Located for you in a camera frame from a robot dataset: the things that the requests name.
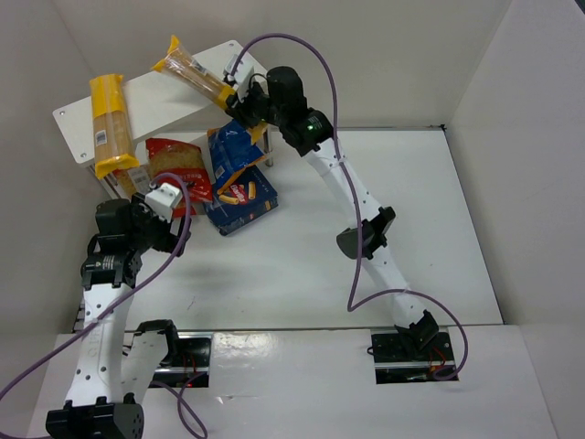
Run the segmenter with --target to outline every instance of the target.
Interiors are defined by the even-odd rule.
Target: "red pasta bag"
[[[178,140],[148,139],[146,150],[153,178],[164,172],[172,172],[185,181],[192,204],[210,203],[213,200],[211,181],[203,163],[201,148]],[[177,186],[171,178],[163,178],[160,183]],[[185,201],[181,201],[173,211],[173,218],[185,216],[185,209]],[[193,206],[191,215],[195,215]]]

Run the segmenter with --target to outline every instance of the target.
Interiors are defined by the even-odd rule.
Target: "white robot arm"
[[[142,253],[175,248],[178,238],[170,232],[170,220],[181,197],[180,189],[164,183],[144,197],[113,199],[97,207],[99,233],[81,267],[85,327],[135,287]],[[118,305],[81,342],[64,407],[47,416],[46,428],[53,438],[142,437],[141,402],[158,365],[175,353],[178,334],[170,320],[143,322],[134,333],[128,357],[122,360],[132,300]]]
[[[343,149],[336,151],[333,127],[324,116],[307,106],[303,83],[290,67],[277,67],[268,71],[268,93],[253,81],[253,67],[242,60],[234,75],[234,59],[224,69],[228,84],[236,93],[226,99],[226,113],[247,128],[267,122],[277,126],[284,141],[294,147],[323,178],[346,214],[349,229],[337,235],[337,244],[349,258],[357,258],[356,206],[341,163],[344,164],[356,189],[362,217],[362,266],[380,290],[408,289],[392,257],[385,233],[395,218],[394,210],[384,208],[364,187]],[[439,331],[431,313],[418,297],[411,294],[387,296],[392,306],[394,323],[408,328],[417,348],[426,345]]]
[[[335,152],[335,145],[333,139],[327,139],[320,143],[319,149],[309,151],[304,159],[314,168],[326,183],[329,190],[333,193],[344,213],[346,214],[347,226],[350,230],[356,227],[356,208],[352,198],[347,179],[340,163],[345,163],[346,169],[351,176],[358,199],[360,200],[360,212],[362,216],[362,224],[372,223],[374,219],[383,215],[384,208],[380,203],[370,194],[364,187],[364,184],[357,176],[354,168],[347,161],[346,154],[343,149],[341,151],[341,159],[337,159]],[[387,212],[389,221],[393,220],[394,211],[390,208]],[[352,259],[355,259],[354,254],[357,246],[355,233],[349,234],[349,239],[346,243],[342,242],[342,235],[338,236],[337,243],[340,245],[344,253]],[[374,280],[376,287],[379,290],[404,289],[408,288],[408,284],[404,276],[400,272],[398,266],[392,257],[392,251],[389,246],[380,245],[371,254],[362,259],[362,266],[367,273]],[[417,323],[423,318],[423,312],[426,307],[421,300],[410,294],[394,294],[387,296],[388,301],[392,304],[392,318],[394,323],[400,327],[409,327],[412,323]]]

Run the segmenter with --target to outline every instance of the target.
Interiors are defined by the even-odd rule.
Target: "white floor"
[[[468,327],[460,382],[376,385],[369,331],[217,333],[208,389],[186,391],[210,439],[554,439],[537,377],[517,327]],[[452,330],[455,357],[462,342]],[[28,435],[69,388],[77,349],[49,365]],[[145,439],[189,438],[176,401],[149,390]]]
[[[195,218],[186,254],[136,296],[129,330],[156,318],[184,330],[392,325],[385,299],[347,313],[355,265],[335,244],[344,217],[313,169],[273,138],[275,166],[261,170],[281,205],[227,238]],[[397,212],[387,236],[411,288],[444,302],[464,324],[502,323],[443,132],[343,131],[340,138],[370,192]],[[206,149],[205,139],[197,143]],[[165,257],[148,252],[140,278]],[[364,273],[358,295],[371,293]],[[430,309],[441,324],[452,323]]]

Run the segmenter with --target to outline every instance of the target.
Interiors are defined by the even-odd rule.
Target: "food package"
[[[172,139],[147,139],[146,150],[153,178],[163,172],[177,174],[186,183],[191,203],[212,201],[213,189],[198,146]],[[177,186],[172,178],[163,178],[159,183]],[[185,209],[185,201],[181,201],[173,211],[173,218],[185,216]]]
[[[118,184],[126,196],[131,198],[136,192],[146,195],[150,192],[150,169],[148,165],[133,167],[132,169],[116,169],[113,171]]]
[[[278,194],[256,167],[249,167],[213,203],[204,205],[211,223],[223,236],[278,207]]]
[[[216,191],[223,193],[246,170],[265,158],[250,134],[236,121],[207,132]]]
[[[166,51],[166,57],[154,64],[153,70],[179,78],[208,97],[222,110],[228,108],[226,104],[228,97],[236,93],[228,84],[199,64],[174,35],[171,36],[171,45]],[[248,131],[252,142],[254,144],[258,142],[267,129],[268,124],[265,122],[250,128]]]
[[[97,178],[104,178],[116,169],[139,166],[121,83],[122,75],[103,75],[90,80]]]

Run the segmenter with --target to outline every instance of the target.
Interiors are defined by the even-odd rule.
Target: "pasta box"
[[[211,223],[226,236],[276,208],[277,195],[262,172],[252,166],[221,195],[214,188],[213,202],[204,207]]]

